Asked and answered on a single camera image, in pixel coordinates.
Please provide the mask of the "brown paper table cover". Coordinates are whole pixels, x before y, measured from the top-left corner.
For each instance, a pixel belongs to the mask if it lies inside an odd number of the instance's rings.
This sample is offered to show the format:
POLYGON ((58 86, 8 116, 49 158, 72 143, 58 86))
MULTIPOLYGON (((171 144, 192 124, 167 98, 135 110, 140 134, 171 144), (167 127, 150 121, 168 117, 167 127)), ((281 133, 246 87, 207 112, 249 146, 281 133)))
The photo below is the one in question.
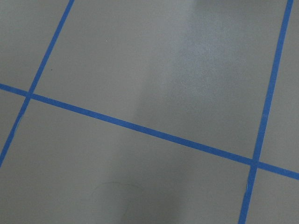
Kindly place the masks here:
POLYGON ((296 0, 3 0, 3 224, 296 224, 296 0))

